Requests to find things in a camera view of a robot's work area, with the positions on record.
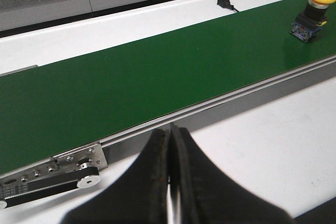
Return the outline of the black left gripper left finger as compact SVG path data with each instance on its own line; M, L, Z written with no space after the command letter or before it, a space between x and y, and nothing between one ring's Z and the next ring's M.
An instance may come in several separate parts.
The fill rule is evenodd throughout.
M154 130L132 165L62 223L167 223L168 135Z

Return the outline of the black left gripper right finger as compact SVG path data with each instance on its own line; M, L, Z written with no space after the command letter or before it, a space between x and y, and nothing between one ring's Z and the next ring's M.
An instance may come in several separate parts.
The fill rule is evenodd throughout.
M170 179L178 223L293 223L281 208L224 174L189 131L171 127Z

